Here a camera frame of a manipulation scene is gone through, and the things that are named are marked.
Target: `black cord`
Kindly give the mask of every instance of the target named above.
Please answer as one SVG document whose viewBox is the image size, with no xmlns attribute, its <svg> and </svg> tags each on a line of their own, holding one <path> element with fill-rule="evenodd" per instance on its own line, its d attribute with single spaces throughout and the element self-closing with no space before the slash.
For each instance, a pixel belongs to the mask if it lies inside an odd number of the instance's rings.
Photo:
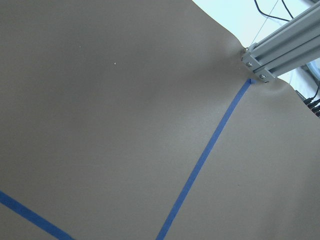
<svg viewBox="0 0 320 240">
<path fill-rule="evenodd" d="M 283 20 L 283 21 L 286 21 L 286 22 L 289 22 L 289 20 L 287 19 L 284 19 L 284 18 L 281 18 L 281 17 L 277 17 L 277 16 L 271 16 L 271 15 L 268 15 L 268 14 L 265 14 L 264 12 L 262 12 L 258 6 L 258 3 L 257 3 L 257 0 L 254 0 L 254 3 L 255 3 L 255 6 L 256 8 L 258 9 L 259 13 L 261 13 L 262 15 L 266 16 L 266 17 L 269 17 L 269 18 L 273 18 L 273 19 L 279 19 L 279 20 Z"/>
<path fill-rule="evenodd" d="M 317 101 L 309 103 L 307 106 L 308 106 L 309 109 L 313 109 L 315 106 L 318 105 L 318 103 L 320 103 L 320 98 Z"/>
<path fill-rule="evenodd" d="M 317 96 L 317 94 L 319 92 L 319 88 L 320 88 L 320 80 L 319 80 L 318 88 L 316 89 L 316 92 L 315 92 L 315 95 L 314 95 L 313 99 Z"/>
<path fill-rule="evenodd" d="M 317 87 L 317 89 L 316 89 L 315 95 L 314 95 L 313 97 L 309 97 L 309 98 L 307 98 L 306 100 L 304 100 L 304 101 L 303 101 L 304 104 L 308 105 L 309 103 L 311 103 L 311 101 L 312 101 L 313 99 L 315 99 L 315 97 L 318 95 L 319 89 L 320 89 L 320 81 L 319 81 L 319 83 L 318 83 L 318 87 Z"/>
<path fill-rule="evenodd" d="M 320 111 L 320 106 L 316 106 L 316 107 L 312 108 L 311 111 L 314 113 Z"/>
<path fill-rule="evenodd" d="M 288 12 L 288 14 L 290 15 L 290 17 L 293 19 L 294 17 L 292 16 L 291 12 L 289 11 L 289 9 L 287 8 L 287 5 L 285 4 L 285 0 L 281 0 L 283 3 L 283 6 L 285 7 L 286 11 Z"/>
</svg>

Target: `metal bracket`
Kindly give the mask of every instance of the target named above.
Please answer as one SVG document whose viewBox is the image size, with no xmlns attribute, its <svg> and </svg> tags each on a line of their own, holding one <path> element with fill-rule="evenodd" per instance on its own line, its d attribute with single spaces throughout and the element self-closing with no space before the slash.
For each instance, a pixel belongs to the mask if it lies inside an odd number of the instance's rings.
<svg viewBox="0 0 320 240">
<path fill-rule="evenodd" d="M 264 82 L 320 57 L 320 2 L 243 54 L 241 61 Z"/>
</svg>

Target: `wire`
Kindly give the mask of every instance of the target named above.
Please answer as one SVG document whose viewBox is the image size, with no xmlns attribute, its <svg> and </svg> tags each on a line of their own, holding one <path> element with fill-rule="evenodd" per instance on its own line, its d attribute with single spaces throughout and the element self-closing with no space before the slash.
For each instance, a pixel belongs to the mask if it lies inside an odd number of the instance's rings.
<svg viewBox="0 0 320 240">
<path fill-rule="evenodd" d="M 315 97 L 318 95 L 319 88 L 320 88 L 320 81 L 318 83 L 318 88 L 316 89 L 316 92 L 315 92 L 315 95 L 314 95 L 313 99 L 315 99 Z"/>
<path fill-rule="evenodd" d="M 286 22 L 289 22 L 289 20 L 287 19 L 284 19 L 284 18 L 281 18 L 281 17 L 277 17 L 277 16 L 271 16 L 271 15 L 268 15 L 268 14 L 265 14 L 264 12 L 262 12 L 258 6 L 258 3 L 257 3 L 257 0 L 254 0 L 254 3 L 255 3 L 255 6 L 256 8 L 258 9 L 259 13 L 261 13 L 262 15 L 266 16 L 266 17 L 269 17 L 269 18 L 273 18 L 273 19 L 279 19 L 279 20 L 283 20 L 283 21 L 286 21 Z"/>
<path fill-rule="evenodd" d="M 309 97 L 309 98 L 307 98 L 306 100 L 304 100 L 304 101 L 303 101 L 304 104 L 306 104 L 306 105 L 310 104 L 310 103 L 312 102 L 312 100 L 315 99 L 315 97 L 318 95 L 319 89 L 320 89 L 320 81 L 319 81 L 319 83 L 318 83 L 318 87 L 317 87 L 317 89 L 316 89 L 315 95 L 314 95 L 313 97 Z"/>
<path fill-rule="evenodd" d="M 320 106 L 316 106 L 316 107 L 312 108 L 311 111 L 314 113 L 320 111 Z"/>
<path fill-rule="evenodd" d="M 290 17 L 293 19 L 294 17 L 292 16 L 291 12 L 289 11 L 289 9 L 287 8 L 287 5 L 285 4 L 285 0 L 281 0 L 283 3 L 283 6 L 285 7 L 286 11 L 288 12 L 288 14 L 290 15 Z"/>
<path fill-rule="evenodd" d="M 275 9 L 278 1 L 279 1 L 279 0 L 276 0 L 276 2 L 275 2 L 275 4 L 273 5 L 273 8 L 272 8 L 271 11 L 269 12 L 269 14 L 271 14 L 272 11 Z M 252 44 L 255 42 L 256 38 L 258 37 L 258 35 L 259 35 L 259 33 L 261 32 L 261 30 L 262 30 L 262 28 L 264 27 L 264 25 L 266 24 L 267 20 L 268 20 L 268 18 L 266 17 L 265 20 L 264 20 L 264 22 L 263 22 L 263 24 L 262 24 L 262 26 L 260 27 L 258 33 L 255 35 L 255 37 L 254 37 L 254 39 L 252 40 L 252 42 L 251 42 L 250 45 L 252 45 Z"/>
<path fill-rule="evenodd" d="M 309 109 L 313 109 L 315 106 L 318 105 L 318 103 L 320 103 L 320 98 L 317 101 L 309 103 L 307 106 L 308 106 Z"/>
</svg>

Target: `tape strip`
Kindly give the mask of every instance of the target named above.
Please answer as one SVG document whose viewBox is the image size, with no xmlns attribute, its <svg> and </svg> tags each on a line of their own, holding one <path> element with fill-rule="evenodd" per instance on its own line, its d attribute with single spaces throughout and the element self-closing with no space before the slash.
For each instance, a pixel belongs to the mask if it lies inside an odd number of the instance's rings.
<svg viewBox="0 0 320 240">
<path fill-rule="evenodd" d="M 249 86 L 251 84 L 254 84 L 256 81 L 253 79 L 248 79 L 244 85 L 241 87 L 241 89 L 239 90 L 239 92 L 236 94 L 236 96 L 234 97 L 234 99 L 232 100 L 230 106 L 228 107 L 228 109 L 226 110 L 223 118 L 221 119 L 220 123 L 218 124 L 217 128 L 215 129 L 212 137 L 210 138 L 208 144 L 206 145 L 205 149 L 203 150 L 198 162 L 195 164 L 192 172 L 190 173 L 190 176 L 188 178 L 188 180 L 186 181 L 182 191 L 180 192 L 177 200 L 175 201 L 168 217 L 166 218 L 158 236 L 156 237 L 156 240 L 163 240 L 170 227 L 171 224 L 173 222 L 173 220 L 175 219 L 176 215 L 178 214 L 189 190 L 191 189 L 194 181 L 196 180 L 202 166 L 204 165 L 205 161 L 208 158 L 208 155 L 210 154 L 212 148 L 214 147 L 215 143 L 217 142 L 222 130 L 224 129 L 224 127 L 226 126 L 226 123 L 228 121 L 228 119 L 230 118 L 232 112 L 234 111 L 234 109 L 236 108 L 237 104 L 239 103 L 240 99 L 243 97 L 243 95 L 245 94 L 245 92 L 248 90 Z"/>
<path fill-rule="evenodd" d="M 53 225 L 52 223 L 45 220 L 43 217 L 39 216 L 35 212 L 31 211 L 29 208 L 23 206 L 18 201 L 14 200 L 12 197 L 6 195 L 4 192 L 0 191 L 0 203 L 16 212 L 23 218 L 29 220 L 34 225 L 38 226 L 42 230 L 51 234 L 59 240 L 74 240 L 67 233 Z"/>
</svg>

